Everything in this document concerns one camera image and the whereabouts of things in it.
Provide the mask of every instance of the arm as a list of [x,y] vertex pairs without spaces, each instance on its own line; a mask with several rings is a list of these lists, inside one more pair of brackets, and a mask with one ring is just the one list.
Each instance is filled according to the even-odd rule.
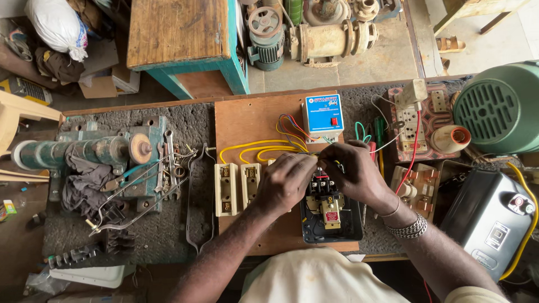
[[[319,166],[345,195],[365,203],[380,215],[393,213],[401,203],[400,198],[385,184],[367,145],[361,141],[348,143],[333,143],[324,149]],[[334,160],[344,163],[345,174],[333,165]],[[393,215],[383,217],[387,226],[404,228],[417,220],[417,214],[401,204]],[[397,239],[412,264],[442,301],[451,291],[462,286],[481,287],[503,296],[485,269],[436,226],[429,223],[420,237]]]
[[266,168],[256,199],[180,278],[169,302],[215,302],[251,246],[305,195],[316,157],[284,154]]

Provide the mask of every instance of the blue electrical box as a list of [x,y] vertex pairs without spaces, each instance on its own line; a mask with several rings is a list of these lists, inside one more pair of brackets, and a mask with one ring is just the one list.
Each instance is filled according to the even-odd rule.
[[326,143],[323,137],[331,142],[338,141],[344,130],[339,94],[306,97],[301,107],[305,132],[311,137],[320,137],[317,140],[305,138],[307,143]]

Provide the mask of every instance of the hand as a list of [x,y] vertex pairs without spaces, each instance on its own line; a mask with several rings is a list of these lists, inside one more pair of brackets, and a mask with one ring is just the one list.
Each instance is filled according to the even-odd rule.
[[307,184],[316,170],[317,158],[305,154],[281,155],[268,166],[258,184],[255,200],[247,208],[259,208],[277,218],[305,196]]
[[[344,174],[335,160],[344,165]],[[369,147],[362,141],[331,144],[320,153],[318,165],[343,194],[372,207],[380,215],[390,214],[397,207],[399,198],[385,184],[372,161]]]

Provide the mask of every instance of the red label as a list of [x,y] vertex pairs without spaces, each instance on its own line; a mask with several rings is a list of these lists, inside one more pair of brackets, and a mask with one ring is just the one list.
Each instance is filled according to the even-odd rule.
[[326,222],[329,221],[338,221],[338,212],[328,211],[326,212]]

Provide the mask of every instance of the pliers with blue handle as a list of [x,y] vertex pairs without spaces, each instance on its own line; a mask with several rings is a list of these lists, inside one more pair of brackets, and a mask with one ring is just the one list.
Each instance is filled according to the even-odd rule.
[[[141,168],[144,168],[144,167],[146,167],[148,165],[155,164],[157,162],[159,162],[159,159],[150,160],[150,161],[148,161],[148,163],[141,164],[141,165],[138,165],[138,166],[135,166],[135,167],[129,169],[128,171],[123,173],[118,178],[110,180],[107,183],[105,183],[105,186],[103,186],[101,188],[101,191],[112,191],[112,190],[124,187],[128,183],[127,181],[125,181],[125,179],[129,175],[131,175],[132,173],[136,172],[137,170],[139,170]],[[145,178],[140,178],[140,179],[136,180],[135,182],[131,183],[131,185],[136,185],[136,184],[142,183],[142,182],[146,181],[147,179],[150,179],[151,177],[157,176],[157,174],[159,174],[159,172],[157,172],[157,173],[155,173],[153,175],[147,176]]]

